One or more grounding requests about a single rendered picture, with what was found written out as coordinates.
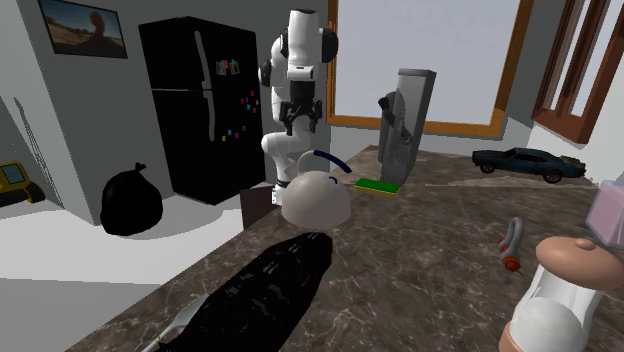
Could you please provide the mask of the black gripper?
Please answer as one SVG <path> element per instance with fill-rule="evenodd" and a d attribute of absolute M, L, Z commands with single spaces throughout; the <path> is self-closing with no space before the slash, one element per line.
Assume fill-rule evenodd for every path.
<path fill-rule="evenodd" d="M 288 136 L 293 135 L 293 122 L 299 115 L 309 115 L 309 131 L 315 132 L 323 117 L 323 107 L 320 100 L 315 100 L 314 81 L 291 81 L 290 102 L 280 103 L 280 122 Z"/>

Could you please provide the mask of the orange framed window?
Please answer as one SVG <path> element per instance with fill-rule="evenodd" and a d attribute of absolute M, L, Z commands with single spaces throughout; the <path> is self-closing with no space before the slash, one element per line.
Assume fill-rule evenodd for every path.
<path fill-rule="evenodd" d="M 426 121 L 424 123 L 424 132 L 426 134 L 460 136 L 461 138 L 465 136 L 493 139 L 502 138 L 504 134 L 505 111 L 507 109 L 533 6 L 534 0 L 519 0 L 514 27 L 511 33 L 489 124 Z M 327 68 L 326 122 L 330 125 L 379 128 L 381 126 L 381 119 L 379 117 L 340 115 L 335 113 L 336 74 L 337 59 L 333 59 L 328 64 Z"/>

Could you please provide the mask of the dark brown robot stand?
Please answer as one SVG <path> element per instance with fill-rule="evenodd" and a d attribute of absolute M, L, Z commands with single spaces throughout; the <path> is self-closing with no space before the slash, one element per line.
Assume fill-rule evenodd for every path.
<path fill-rule="evenodd" d="M 240 204 L 243 228 L 252 224 L 277 208 L 272 201 L 272 186 L 264 186 L 241 190 Z"/>

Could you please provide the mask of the green and yellow sponge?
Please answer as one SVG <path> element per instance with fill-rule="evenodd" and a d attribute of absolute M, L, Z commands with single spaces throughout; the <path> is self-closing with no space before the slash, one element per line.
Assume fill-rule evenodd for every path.
<path fill-rule="evenodd" d="M 354 188 L 362 192 L 395 198 L 400 190 L 400 185 L 379 180 L 360 178 L 354 184 Z"/>

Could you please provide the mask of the black refrigerator with magnets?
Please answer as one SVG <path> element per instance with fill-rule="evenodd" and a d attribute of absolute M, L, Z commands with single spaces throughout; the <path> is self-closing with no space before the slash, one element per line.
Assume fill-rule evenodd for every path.
<path fill-rule="evenodd" d="M 263 182 L 255 33 L 190 16 L 138 29 L 173 191 L 217 205 Z"/>

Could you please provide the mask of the long black model ship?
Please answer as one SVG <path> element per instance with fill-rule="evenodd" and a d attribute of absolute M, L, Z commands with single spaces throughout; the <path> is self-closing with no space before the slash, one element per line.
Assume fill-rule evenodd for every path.
<path fill-rule="evenodd" d="M 279 352 L 332 263 L 333 240 L 308 232 L 264 250 L 202 302 L 155 352 Z"/>

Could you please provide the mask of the black rubbish bag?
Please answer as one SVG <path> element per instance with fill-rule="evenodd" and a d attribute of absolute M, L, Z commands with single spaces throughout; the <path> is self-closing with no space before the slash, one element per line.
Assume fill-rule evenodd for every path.
<path fill-rule="evenodd" d="M 113 176 L 102 192 L 100 221 L 111 235 L 129 237 L 154 227 L 163 215 L 160 191 L 141 171 L 145 164 Z"/>

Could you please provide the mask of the dark blue toy car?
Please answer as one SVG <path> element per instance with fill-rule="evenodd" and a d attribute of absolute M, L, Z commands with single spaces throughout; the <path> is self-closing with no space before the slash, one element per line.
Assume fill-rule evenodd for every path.
<path fill-rule="evenodd" d="M 471 159 L 485 174 L 505 170 L 541 175 L 549 184 L 559 183 L 563 178 L 580 178 L 586 173 L 586 164 L 577 158 L 555 156 L 532 148 L 514 147 L 506 151 L 476 150 L 472 152 Z"/>

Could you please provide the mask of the silver metal utensil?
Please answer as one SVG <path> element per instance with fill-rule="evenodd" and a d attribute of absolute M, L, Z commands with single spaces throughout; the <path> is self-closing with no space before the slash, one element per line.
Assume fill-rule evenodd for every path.
<path fill-rule="evenodd" d="M 191 321 L 193 316 L 200 309 L 202 304 L 208 298 L 208 294 L 198 296 L 194 301 L 189 303 L 185 308 L 181 309 L 174 317 L 172 322 L 141 352 L 155 352 L 160 343 L 165 343 L 170 340 L 169 335 L 178 329 L 183 330 Z"/>

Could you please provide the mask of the grey shackle with red pin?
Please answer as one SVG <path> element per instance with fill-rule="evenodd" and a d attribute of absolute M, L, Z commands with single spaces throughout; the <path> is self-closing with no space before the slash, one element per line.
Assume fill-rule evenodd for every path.
<path fill-rule="evenodd" d="M 521 268 L 519 248 L 523 240 L 524 221 L 520 217 L 510 220 L 507 233 L 498 240 L 499 259 L 503 266 L 511 272 L 519 272 Z"/>

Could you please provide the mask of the brown framed window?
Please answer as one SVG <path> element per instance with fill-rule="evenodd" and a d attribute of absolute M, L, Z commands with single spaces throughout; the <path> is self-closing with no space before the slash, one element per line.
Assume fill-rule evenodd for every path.
<path fill-rule="evenodd" d="M 532 120 L 589 142 L 624 54 L 624 0 L 566 0 Z"/>

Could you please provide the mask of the yellow device with screen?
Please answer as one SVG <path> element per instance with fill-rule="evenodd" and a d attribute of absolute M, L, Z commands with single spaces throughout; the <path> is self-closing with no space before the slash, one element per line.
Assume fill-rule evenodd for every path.
<path fill-rule="evenodd" d="M 38 203 L 45 199 L 43 190 L 30 180 L 20 162 L 0 164 L 0 208 L 23 201 Z"/>

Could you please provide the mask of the white bottle with tan cap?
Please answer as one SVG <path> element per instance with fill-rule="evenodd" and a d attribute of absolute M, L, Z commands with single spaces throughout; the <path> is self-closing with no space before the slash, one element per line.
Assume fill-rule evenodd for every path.
<path fill-rule="evenodd" d="M 624 285 L 624 263 L 585 238 L 536 247 L 532 283 L 499 340 L 499 352 L 583 352 L 604 293 Z"/>

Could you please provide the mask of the pale pink translucent box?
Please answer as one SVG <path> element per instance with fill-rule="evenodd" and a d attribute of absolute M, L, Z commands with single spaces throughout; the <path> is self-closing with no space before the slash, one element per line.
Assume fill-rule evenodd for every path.
<path fill-rule="evenodd" d="M 624 250 L 624 181 L 600 184 L 586 224 L 604 245 Z"/>

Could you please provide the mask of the framed landscape wall picture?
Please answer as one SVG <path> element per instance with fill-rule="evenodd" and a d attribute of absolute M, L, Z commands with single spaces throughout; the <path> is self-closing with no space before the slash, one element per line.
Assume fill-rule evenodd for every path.
<path fill-rule="evenodd" d="M 116 11 L 66 0 L 38 0 L 55 54 L 127 59 Z"/>

